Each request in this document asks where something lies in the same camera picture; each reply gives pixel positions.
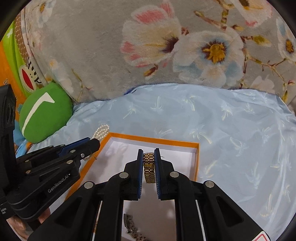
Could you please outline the grey floral blanket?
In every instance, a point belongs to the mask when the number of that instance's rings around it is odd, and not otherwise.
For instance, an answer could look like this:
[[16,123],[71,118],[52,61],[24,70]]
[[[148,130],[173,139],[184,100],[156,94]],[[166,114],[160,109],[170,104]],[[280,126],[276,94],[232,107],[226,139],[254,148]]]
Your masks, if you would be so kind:
[[21,26],[42,81],[75,102],[159,83],[295,98],[295,36],[267,1],[31,1]]

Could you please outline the orange cardboard box tray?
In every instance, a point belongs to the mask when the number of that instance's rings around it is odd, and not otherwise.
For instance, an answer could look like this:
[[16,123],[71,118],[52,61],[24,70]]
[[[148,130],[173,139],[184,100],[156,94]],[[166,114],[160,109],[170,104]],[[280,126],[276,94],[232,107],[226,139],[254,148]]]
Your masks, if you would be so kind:
[[80,171],[80,179],[68,192],[72,195],[83,183],[102,183],[122,172],[126,163],[137,159],[139,150],[144,153],[142,194],[139,201],[123,204],[122,240],[176,240],[174,201],[160,201],[154,173],[154,151],[173,164],[176,171],[191,180],[197,179],[200,145],[193,142],[139,137],[109,133],[100,143],[100,149]]

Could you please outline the white pearl bow brooch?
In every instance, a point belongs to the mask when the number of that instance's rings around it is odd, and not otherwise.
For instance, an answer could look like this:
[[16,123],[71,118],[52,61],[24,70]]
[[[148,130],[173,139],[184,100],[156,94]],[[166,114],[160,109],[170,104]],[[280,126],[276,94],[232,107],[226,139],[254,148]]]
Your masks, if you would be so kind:
[[109,134],[110,127],[109,125],[101,125],[97,128],[97,130],[94,132],[91,139],[97,139],[100,142]]

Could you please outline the gold metal wristwatch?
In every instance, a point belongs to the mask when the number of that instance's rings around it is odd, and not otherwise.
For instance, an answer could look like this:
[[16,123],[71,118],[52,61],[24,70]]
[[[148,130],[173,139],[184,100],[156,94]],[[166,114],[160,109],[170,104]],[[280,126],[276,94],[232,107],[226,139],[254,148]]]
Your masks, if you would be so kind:
[[155,167],[154,167],[154,153],[144,153],[144,177],[148,184],[153,184],[156,182],[155,178]]

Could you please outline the silver metal wristwatch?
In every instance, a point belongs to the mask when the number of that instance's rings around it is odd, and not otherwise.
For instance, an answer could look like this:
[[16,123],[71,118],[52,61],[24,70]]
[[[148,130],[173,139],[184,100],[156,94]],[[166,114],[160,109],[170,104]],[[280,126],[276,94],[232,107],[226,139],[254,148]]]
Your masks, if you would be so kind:
[[123,223],[127,232],[136,241],[149,241],[141,232],[138,231],[137,227],[133,222],[133,216],[125,213],[123,215]]

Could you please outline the colourful cartoon monkey bedsheet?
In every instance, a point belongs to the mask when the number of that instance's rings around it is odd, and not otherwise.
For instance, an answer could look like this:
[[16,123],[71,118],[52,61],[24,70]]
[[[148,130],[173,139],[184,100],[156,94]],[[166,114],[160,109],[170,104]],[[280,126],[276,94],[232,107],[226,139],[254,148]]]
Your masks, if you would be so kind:
[[21,11],[10,25],[1,41],[1,86],[11,85],[16,97],[15,129],[13,131],[16,155],[20,157],[28,152],[48,147],[49,139],[54,134],[39,143],[27,141],[20,131],[20,111],[27,100],[36,90],[47,85],[38,76],[37,65],[33,59],[25,25],[25,12]]

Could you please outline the green plush cushion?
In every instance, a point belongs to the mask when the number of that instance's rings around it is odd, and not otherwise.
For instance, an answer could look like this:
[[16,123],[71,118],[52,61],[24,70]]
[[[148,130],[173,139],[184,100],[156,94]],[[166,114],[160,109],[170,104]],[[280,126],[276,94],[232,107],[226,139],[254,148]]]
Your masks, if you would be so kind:
[[68,94],[52,82],[24,102],[18,121],[20,131],[27,141],[39,143],[66,125],[72,109]]

